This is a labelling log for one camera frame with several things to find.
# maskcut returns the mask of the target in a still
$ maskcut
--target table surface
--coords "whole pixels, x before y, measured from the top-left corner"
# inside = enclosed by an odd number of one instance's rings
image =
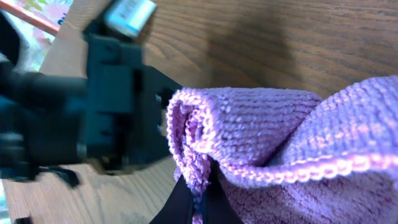
[[[79,31],[108,0],[75,0],[42,65],[85,74]],[[146,64],[183,86],[272,87],[328,97],[369,77],[397,73],[398,3],[379,0],[157,0]],[[72,166],[83,185],[56,177],[5,181],[11,217],[37,223],[148,223],[174,186],[171,159],[107,177]]]

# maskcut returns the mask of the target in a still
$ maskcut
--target wooden surface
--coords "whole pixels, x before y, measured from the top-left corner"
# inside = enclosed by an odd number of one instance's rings
[[[107,0],[75,0],[42,72],[84,75],[79,30]],[[190,87],[266,86],[323,97],[398,73],[398,2],[380,0],[157,0],[146,63]],[[67,190],[51,175],[6,182],[11,216],[38,223],[148,223],[174,185],[171,160],[124,177],[87,166]]]

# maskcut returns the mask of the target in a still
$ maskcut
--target pink object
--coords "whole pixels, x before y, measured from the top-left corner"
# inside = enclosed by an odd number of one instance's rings
[[[5,0],[0,0],[0,9],[9,12],[10,14],[22,19],[25,22],[28,22],[29,24],[32,24],[43,31],[48,32],[49,34],[52,34],[53,36],[58,34],[59,26],[57,24],[53,24],[48,20],[36,15],[35,13],[24,9],[23,7],[13,4],[9,1],[6,2]]]
[[[231,206],[250,223],[396,223],[398,76],[322,99],[300,90],[182,89],[167,137],[196,196],[210,158]]]

